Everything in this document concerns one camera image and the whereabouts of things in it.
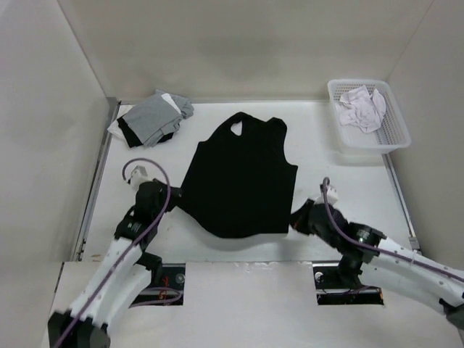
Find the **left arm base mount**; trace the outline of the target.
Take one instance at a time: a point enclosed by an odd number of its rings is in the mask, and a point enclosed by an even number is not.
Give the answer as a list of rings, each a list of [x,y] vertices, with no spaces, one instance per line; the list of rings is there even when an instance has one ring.
[[[131,307],[181,306],[186,284],[185,264],[164,264],[159,275],[136,297]]]

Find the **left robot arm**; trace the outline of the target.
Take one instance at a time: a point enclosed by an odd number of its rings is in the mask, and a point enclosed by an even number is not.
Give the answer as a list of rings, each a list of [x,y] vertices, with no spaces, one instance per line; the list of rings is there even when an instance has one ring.
[[[147,252],[162,216],[182,197],[180,188],[142,181],[134,205],[115,229],[113,240],[84,290],[48,321],[50,347],[109,347],[123,313],[145,289],[162,283],[162,259]]]

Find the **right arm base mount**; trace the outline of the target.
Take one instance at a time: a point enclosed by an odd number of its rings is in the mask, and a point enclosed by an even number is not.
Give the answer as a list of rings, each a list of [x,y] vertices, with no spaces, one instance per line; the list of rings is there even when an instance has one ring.
[[[343,280],[336,262],[313,263],[318,305],[384,305],[380,288]]]

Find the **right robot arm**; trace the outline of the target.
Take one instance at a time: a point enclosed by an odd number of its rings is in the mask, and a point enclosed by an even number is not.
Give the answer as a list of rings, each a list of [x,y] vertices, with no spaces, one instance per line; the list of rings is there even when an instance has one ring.
[[[317,236],[342,255],[338,265],[315,279],[319,289],[376,287],[420,302],[463,329],[463,271],[404,248],[379,230],[349,222],[321,199],[308,199],[290,226]]]

